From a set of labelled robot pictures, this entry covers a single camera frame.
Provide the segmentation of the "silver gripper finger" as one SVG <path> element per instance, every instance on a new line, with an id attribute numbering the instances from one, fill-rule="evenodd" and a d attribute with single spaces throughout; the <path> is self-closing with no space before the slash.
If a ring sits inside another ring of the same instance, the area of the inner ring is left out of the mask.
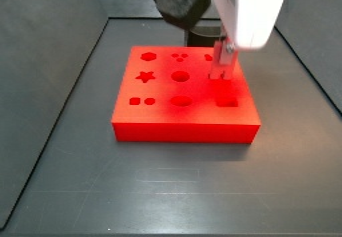
<path id="1" fill-rule="evenodd" d="M 237 59 L 234 44 L 228 37 L 221 38 L 214 43 L 214 63 L 216 67 L 230 67 Z"/>

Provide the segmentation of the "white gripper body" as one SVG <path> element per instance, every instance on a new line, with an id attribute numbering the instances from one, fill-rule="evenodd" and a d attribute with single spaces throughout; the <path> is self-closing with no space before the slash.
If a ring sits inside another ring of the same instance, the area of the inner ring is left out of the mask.
<path id="1" fill-rule="evenodd" d="M 268 43 L 284 0 L 213 0 L 228 37 L 237 50 Z"/>

